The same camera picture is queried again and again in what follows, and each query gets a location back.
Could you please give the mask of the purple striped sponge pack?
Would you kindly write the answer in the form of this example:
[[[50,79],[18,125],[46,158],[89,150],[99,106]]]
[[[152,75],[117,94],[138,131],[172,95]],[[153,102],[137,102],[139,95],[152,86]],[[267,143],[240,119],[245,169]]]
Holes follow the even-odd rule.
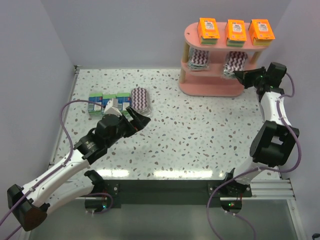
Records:
[[[191,48],[188,54],[188,69],[191,71],[207,71],[209,69],[210,52]]]
[[[150,95],[146,88],[136,87],[131,91],[131,107],[145,117],[152,113]]]
[[[248,59],[248,54],[243,51],[230,51],[225,57],[222,76],[226,79],[234,79],[235,71],[243,71]]]

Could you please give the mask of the orange green Sponge Daddy box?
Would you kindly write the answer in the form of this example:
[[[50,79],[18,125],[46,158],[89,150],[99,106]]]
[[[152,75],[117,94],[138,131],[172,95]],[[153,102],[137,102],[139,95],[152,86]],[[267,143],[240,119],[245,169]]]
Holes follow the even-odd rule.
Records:
[[[219,28],[215,18],[201,17],[197,25],[201,45],[216,45],[220,39]]]

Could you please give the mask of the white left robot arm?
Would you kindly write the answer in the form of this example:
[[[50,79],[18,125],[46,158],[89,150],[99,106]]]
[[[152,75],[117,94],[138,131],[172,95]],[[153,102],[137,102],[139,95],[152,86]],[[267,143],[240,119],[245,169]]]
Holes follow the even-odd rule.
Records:
[[[81,181],[68,185],[67,181],[106,155],[118,140],[135,135],[151,121],[130,106],[126,110],[130,120],[115,107],[107,107],[96,127],[72,145],[62,160],[31,182],[23,186],[14,184],[7,190],[9,211],[21,228],[26,232],[35,229],[56,208],[91,193],[93,183]]]

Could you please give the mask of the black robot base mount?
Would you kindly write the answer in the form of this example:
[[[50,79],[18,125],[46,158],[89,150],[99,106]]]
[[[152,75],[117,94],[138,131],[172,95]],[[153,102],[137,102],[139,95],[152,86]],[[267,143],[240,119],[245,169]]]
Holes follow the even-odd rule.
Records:
[[[221,180],[101,180],[91,194],[107,193],[122,205],[206,205]]]

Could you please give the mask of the blue green sponge pack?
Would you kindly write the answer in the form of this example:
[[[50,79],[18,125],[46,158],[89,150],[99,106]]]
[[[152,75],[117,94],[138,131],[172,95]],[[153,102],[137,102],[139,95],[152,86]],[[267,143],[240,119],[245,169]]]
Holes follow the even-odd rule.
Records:
[[[104,116],[104,110],[105,110],[105,107],[108,103],[108,101],[112,98],[116,98],[116,95],[115,94],[103,94],[102,95],[102,108],[101,108],[101,114]]]
[[[90,116],[100,116],[102,114],[102,101],[103,101],[103,93],[102,92],[94,92],[90,93],[88,97],[88,113]]]
[[[117,108],[118,110],[127,118],[130,117],[130,114],[126,110],[127,107],[131,106],[131,94],[129,92],[122,92],[116,94],[117,99]]]

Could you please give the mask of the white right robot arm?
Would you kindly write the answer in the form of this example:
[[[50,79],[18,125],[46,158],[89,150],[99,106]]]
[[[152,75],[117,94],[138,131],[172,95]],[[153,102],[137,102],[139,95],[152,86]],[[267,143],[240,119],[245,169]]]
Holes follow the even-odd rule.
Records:
[[[284,105],[287,94],[280,87],[287,75],[287,67],[277,62],[271,62],[268,68],[234,72],[245,89],[256,89],[263,125],[251,143],[249,159],[226,174],[219,189],[224,195],[243,194],[257,175],[283,166],[294,147],[301,149],[300,131],[288,120]]]

